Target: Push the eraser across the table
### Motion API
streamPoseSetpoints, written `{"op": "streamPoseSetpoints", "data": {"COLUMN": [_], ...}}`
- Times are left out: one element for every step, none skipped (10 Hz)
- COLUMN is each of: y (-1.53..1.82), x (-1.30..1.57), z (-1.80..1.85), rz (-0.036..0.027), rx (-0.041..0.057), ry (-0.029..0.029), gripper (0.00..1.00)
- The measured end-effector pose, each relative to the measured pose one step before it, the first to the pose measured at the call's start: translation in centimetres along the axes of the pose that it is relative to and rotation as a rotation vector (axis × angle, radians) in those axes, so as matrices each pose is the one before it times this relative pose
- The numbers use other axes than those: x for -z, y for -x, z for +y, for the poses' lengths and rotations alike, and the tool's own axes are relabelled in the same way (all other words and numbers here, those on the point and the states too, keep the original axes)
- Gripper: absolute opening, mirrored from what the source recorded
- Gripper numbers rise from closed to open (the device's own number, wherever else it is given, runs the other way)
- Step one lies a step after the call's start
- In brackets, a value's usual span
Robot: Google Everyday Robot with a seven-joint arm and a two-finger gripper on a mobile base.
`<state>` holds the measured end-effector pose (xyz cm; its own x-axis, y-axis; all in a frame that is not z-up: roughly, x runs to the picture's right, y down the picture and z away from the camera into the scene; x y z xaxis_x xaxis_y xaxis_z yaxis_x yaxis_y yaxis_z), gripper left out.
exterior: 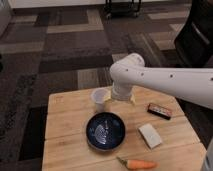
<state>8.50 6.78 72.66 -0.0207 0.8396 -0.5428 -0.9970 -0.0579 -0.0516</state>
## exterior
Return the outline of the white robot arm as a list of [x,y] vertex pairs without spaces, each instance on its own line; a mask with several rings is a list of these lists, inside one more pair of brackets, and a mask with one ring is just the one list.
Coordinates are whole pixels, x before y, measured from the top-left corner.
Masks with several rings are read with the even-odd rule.
[[131,53],[114,62],[111,98],[129,101],[134,86],[159,91],[213,110],[213,68],[146,67],[143,57]]

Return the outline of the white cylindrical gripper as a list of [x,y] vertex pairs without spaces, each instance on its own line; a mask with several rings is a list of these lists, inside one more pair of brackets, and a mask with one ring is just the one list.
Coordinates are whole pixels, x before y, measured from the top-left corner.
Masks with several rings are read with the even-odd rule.
[[104,96],[104,101],[111,100],[112,99],[111,97],[113,99],[119,100],[119,101],[129,101],[130,100],[131,104],[133,104],[133,105],[136,104],[135,96],[132,95],[132,87],[128,86],[128,85],[114,83],[112,85],[111,92],[108,92]]

